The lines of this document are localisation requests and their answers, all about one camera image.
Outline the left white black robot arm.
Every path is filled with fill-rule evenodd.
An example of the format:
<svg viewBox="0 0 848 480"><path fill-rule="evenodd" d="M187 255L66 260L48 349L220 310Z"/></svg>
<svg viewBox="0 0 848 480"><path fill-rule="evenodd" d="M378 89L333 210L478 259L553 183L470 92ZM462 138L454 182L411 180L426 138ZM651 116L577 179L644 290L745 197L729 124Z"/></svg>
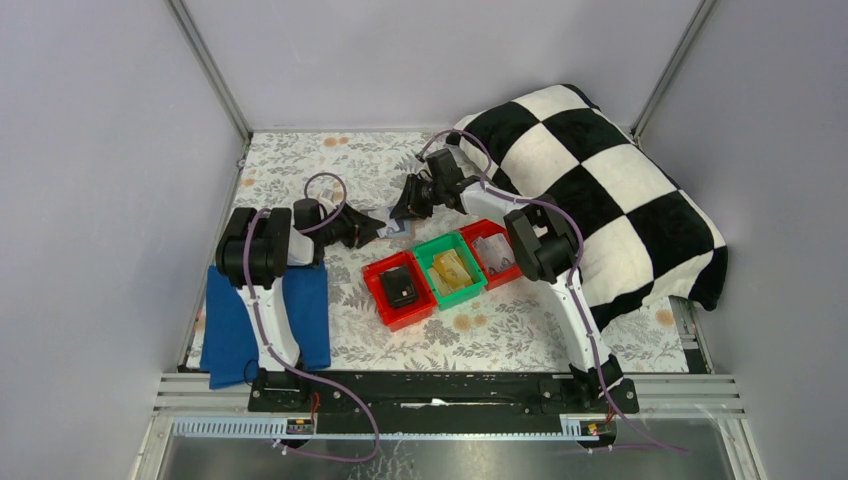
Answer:
<svg viewBox="0 0 848 480"><path fill-rule="evenodd" d="M237 297L252 330L247 364L288 373L330 367L327 247L358 249L379 238L384 221L346 203L302 198L290 208L235 209L214 268Z"/></svg>

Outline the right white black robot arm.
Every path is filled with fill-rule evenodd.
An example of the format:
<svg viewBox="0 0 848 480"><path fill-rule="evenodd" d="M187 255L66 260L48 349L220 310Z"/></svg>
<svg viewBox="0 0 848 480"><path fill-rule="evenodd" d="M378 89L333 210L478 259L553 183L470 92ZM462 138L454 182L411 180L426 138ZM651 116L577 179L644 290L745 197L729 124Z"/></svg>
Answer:
<svg viewBox="0 0 848 480"><path fill-rule="evenodd" d="M574 220L550 196L518 196L482 177L465 175L447 148L415 159L424 169L406 177L391 216L426 219L443 205L502 225L524 277L547 287L558 306L556 318L572 375L585 392L602 396L621 379L621 369L613 366L612 379L604 379L603 365L611 352L601 346L600 329L583 294L579 274L583 237Z"/></svg>

